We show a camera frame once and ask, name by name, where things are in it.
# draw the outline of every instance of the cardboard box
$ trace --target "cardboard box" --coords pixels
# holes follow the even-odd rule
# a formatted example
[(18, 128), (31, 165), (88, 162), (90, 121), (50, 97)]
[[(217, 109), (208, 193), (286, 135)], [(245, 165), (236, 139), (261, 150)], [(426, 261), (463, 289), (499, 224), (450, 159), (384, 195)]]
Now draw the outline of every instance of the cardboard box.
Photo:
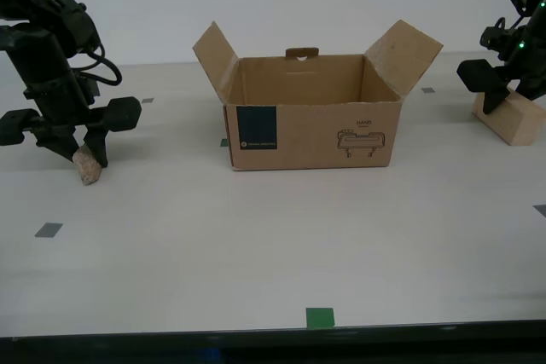
[(224, 104), (236, 170), (387, 166), (404, 97), (442, 44), (398, 21), (363, 55), (237, 57), (216, 23), (194, 52)]

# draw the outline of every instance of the beige stone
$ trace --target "beige stone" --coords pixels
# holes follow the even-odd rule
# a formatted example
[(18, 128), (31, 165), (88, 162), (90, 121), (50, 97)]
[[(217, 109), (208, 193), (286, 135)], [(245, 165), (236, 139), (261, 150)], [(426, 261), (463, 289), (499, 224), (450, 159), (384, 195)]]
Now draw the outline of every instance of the beige stone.
[(86, 145), (81, 146), (72, 156), (79, 176), (84, 185), (95, 183), (101, 177), (102, 167), (96, 162), (95, 156)]

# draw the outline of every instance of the white table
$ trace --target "white table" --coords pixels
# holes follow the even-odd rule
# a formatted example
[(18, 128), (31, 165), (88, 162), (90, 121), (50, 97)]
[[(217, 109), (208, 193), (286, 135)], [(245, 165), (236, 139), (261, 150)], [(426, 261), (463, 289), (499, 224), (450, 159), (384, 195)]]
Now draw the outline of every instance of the white table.
[[(97, 105), (154, 102), (97, 184), (33, 136), (0, 148), (0, 337), (546, 319), (546, 137), (473, 118), (455, 70), (481, 55), (440, 55), (381, 169), (232, 171), (200, 66), (123, 67)], [(10, 73), (2, 115), (30, 106)]]

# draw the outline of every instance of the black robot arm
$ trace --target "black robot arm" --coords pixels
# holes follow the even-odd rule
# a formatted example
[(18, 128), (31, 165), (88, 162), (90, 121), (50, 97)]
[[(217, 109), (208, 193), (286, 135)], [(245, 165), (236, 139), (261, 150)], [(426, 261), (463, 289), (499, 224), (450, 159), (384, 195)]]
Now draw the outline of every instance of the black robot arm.
[[(72, 160), (78, 149), (73, 132), (85, 125), (85, 143), (97, 161), (107, 166), (105, 138), (109, 131), (131, 130), (140, 118), (140, 102), (134, 97), (113, 99), (107, 107), (93, 108), (99, 96), (97, 81), (119, 85), (121, 73), (105, 58), (104, 46), (86, 7), (74, 0), (0, 0), (0, 19), (27, 20), (0, 26), (0, 50), (6, 51), (26, 85), (24, 95), (34, 100), (33, 109), (6, 113), (0, 118), (0, 146), (20, 144), (24, 132), (46, 147)], [(87, 54), (96, 61), (88, 67), (71, 68), (68, 60)], [(99, 64), (108, 66), (115, 79), (86, 72)]]
[[(496, 51), (504, 66), (492, 67), (486, 60), (469, 60), (457, 69), (473, 93), (485, 93), (484, 113), (489, 114), (510, 94), (508, 83), (520, 80), (516, 92), (529, 100), (546, 94), (546, 0), (511, 0), (520, 18), (505, 27), (502, 17), (487, 27), (480, 44)], [(530, 17), (525, 26), (519, 23)]]

